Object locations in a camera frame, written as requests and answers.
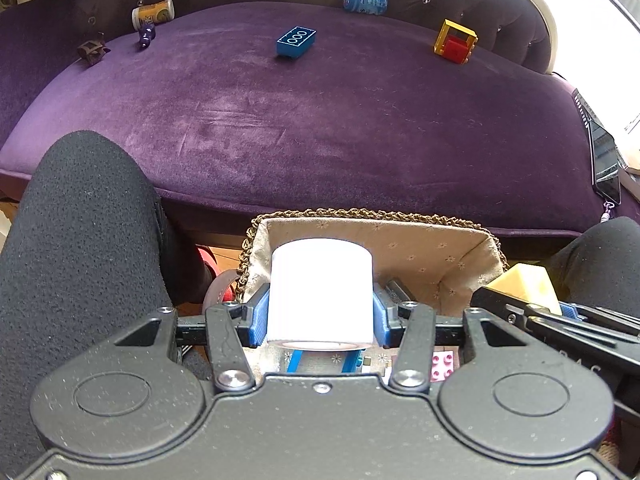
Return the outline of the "yellow toy cube block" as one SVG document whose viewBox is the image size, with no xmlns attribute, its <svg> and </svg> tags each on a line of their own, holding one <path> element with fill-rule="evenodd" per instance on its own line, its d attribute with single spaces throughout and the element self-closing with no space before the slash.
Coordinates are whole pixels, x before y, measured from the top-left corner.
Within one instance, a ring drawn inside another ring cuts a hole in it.
<svg viewBox="0 0 640 480">
<path fill-rule="evenodd" d="M 518 263 L 492 280 L 486 288 L 521 300 L 534 310 L 562 314 L 551 278 L 543 266 Z"/>
</svg>

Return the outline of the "purple velvet sofa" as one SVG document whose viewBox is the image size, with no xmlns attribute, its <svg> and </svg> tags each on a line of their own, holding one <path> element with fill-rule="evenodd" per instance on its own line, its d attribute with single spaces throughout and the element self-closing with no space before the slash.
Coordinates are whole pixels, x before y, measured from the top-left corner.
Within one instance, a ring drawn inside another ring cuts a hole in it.
<svg viewBox="0 0 640 480">
<path fill-rule="evenodd" d="M 276 209 L 368 208 L 471 219 L 502 236 L 596 224 L 588 136 L 572 98 L 610 58 L 593 13 L 569 44 L 544 0 L 172 0 L 145 50 L 137 6 L 30 0 L 1 15 L 1 195 L 45 151 L 93 130 L 121 146 L 194 230 Z M 433 52 L 442 22 L 469 61 Z M 277 56 L 295 26 L 317 31 Z M 77 48 L 111 49 L 88 66 Z M 556 70 L 567 46 L 576 72 Z"/>
</svg>

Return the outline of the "red toy cube block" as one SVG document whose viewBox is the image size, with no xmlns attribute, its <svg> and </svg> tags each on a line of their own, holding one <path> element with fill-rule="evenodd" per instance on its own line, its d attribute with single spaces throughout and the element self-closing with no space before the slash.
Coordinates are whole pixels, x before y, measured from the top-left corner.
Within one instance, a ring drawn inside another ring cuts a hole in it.
<svg viewBox="0 0 640 480">
<path fill-rule="evenodd" d="M 442 56 L 456 64 L 464 64 L 469 57 L 470 47 L 465 40 L 448 36 L 442 45 Z"/>
</svg>

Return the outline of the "black smartphone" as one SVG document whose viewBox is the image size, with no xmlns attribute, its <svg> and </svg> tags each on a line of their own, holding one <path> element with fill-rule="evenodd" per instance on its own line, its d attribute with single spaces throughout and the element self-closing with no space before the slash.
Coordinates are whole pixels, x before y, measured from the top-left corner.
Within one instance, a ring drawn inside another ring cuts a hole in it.
<svg viewBox="0 0 640 480">
<path fill-rule="evenodd" d="M 572 98 L 582 118 L 589 142 L 591 181 L 593 191 L 610 208 L 622 203 L 620 161 L 615 140 L 593 113 L 582 94 L 575 89 Z"/>
</svg>

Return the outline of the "blue mentos gum bottle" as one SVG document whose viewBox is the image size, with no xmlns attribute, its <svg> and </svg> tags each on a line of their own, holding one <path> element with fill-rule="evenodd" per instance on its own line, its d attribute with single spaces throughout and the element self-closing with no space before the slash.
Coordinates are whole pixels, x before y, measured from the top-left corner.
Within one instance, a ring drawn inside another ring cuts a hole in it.
<svg viewBox="0 0 640 480">
<path fill-rule="evenodd" d="M 344 10 L 350 13 L 382 15 L 387 7 L 387 0 L 343 0 Z"/>
</svg>

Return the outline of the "brown small clip object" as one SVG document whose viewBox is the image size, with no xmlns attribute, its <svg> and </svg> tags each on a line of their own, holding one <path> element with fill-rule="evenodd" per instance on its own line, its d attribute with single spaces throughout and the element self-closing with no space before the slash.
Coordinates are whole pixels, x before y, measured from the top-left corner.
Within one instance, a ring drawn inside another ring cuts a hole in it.
<svg viewBox="0 0 640 480">
<path fill-rule="evenodd" d="M 95 66 L 110 51 L 111 49 L 106 46 L 103 40 L 88 40 L 77 48 L 78 56 L 88 66 Z"/>
</svg>

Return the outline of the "yellow toy window frame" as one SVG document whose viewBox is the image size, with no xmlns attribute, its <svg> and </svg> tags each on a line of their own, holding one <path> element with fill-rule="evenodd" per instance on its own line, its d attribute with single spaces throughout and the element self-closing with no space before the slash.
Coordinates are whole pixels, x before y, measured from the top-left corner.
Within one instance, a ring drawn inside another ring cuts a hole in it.
<svg viewBox="0 0 640 480">
<path fill-rule="evenodd" d="M 469 61 L 477 41 L 477 33 L 474 30 L 454 21 L 445 20 L 439 29 L 433 52 L 450 62 L 465 64 Z"/>
</svg>

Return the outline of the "dark purple small figurine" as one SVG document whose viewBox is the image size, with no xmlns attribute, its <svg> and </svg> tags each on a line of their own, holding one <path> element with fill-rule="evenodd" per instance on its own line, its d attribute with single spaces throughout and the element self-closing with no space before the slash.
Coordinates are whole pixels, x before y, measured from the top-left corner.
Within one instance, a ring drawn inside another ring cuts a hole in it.
<svg viewBox="0 0 640 480">
<path fill-rule="evenodd" d="M 156 37 L 155 24 L 153 22 L 142 23 L 138 29 L 138 34 L 139 48 L 141 50 L 147 49 Z"/>
</svg>

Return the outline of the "yellow labelled small bottle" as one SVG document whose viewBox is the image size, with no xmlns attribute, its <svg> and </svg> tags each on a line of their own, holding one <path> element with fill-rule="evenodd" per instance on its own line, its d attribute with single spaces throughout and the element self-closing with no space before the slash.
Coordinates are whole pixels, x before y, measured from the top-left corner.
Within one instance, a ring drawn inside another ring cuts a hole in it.
<svg viewBox="0 0 640 480">
<path fill-rule="evenodd" d="M 172 0 L 163 0 L 134 8 L 131 11 L 131 23 L 135 30 L 139 30 L 145 23 L 164 24 L 172 21 L 175 16 L 174 2 Z"/>
</svg>

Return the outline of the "black toy block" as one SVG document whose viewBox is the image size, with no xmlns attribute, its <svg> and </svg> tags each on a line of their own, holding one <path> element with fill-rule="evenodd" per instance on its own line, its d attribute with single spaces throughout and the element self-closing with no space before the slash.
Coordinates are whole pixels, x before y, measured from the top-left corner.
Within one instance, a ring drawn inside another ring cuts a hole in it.
<svg viewBox="0 0 640 480">
<path fill-rule="evenodd" d="M 416 298 L 399 278 L 391 278 L 384 286 L 386 292 L 393 298 L 393 302 L 414 301 Z"/>
</svg>

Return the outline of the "white cylindrical container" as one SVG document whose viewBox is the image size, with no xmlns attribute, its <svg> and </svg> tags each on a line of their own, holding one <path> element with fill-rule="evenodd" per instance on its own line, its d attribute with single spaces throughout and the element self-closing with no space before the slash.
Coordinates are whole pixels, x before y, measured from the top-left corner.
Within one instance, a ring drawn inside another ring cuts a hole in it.
<svg viewBox="0 0 640 480">
<path fill-rule="evenodd" d="M 272 254 L 266 341 L 282 348 L 349 351 L 373 344 L 370 252 L 333 238 L 305 238 Z"/>
</svg>

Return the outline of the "fabric lined woven basket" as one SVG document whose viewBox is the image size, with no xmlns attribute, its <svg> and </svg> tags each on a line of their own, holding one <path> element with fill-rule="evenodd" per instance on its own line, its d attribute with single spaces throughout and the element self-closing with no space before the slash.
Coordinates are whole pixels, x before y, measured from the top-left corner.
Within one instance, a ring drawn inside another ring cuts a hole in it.
<svg viewBox="0 0 640 480">
<path fill-rule="evenodd" d="M 373 286 L 399 278 L 416 300 L 441 315 L 457 316 L 472 293 L 506 270 L 498 240 L 477 224 L 456 218 L 370 210 L 282 211 L 256 218 L 243 244 L 239 290 L 250 299 L 270 285 L 273 252 L 305 238 L 347 240 L 372 255 Z M 358 370 L 386 375 L 393 353 L 378 346 L 349 351 L 293 350 L 262 344 L 248 352 L 258 378 L 285 373 L 293 360 L 298 374 L 347 370 L 350 354 Z"/>
</svg>

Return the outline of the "red slipper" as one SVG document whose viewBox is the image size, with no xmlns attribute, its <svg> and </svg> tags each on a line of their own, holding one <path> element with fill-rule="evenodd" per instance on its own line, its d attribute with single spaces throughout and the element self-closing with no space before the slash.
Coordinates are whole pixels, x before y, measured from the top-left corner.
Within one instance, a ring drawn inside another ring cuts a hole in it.
<svg viewBox="0 0 640 480">
<path fill-rule="evenodd" d="M 233 284 L 238 280 L 239 273 L 235 269 L 221 271 L 217 260 L 208 248 L 200 247 L 198 252 L 213 277 L 202 303 L 202 311 L 205 312 L 216 304 L 224 304 L 234 300 Z"/>
</svg>

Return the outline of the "pink studded toy brick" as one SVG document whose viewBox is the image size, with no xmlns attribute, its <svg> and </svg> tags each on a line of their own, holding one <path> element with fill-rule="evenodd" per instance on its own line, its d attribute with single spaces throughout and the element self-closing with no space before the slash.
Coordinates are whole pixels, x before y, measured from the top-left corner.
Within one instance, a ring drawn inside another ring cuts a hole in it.
<svg viewBox="0 0 640 480">
<path fill-rule="evenodd" d="M 456 368 L 456 352 L 435 351 L 432 357 L 431 382 L 444 382 Z"/>
</svg>

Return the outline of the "blue rectangular toy brick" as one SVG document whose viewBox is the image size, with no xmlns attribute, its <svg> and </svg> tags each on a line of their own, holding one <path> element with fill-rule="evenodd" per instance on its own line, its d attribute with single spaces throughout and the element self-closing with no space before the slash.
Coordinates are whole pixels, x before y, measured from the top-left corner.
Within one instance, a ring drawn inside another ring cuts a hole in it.
<svg viewBox="0 0 640 480">
<path fill-rule="evenodd" d="M 276 41 L 277 56 L 300 58 L 316 40 L 317 31 L 312 28 L 295 26 Z"/>
</svg>

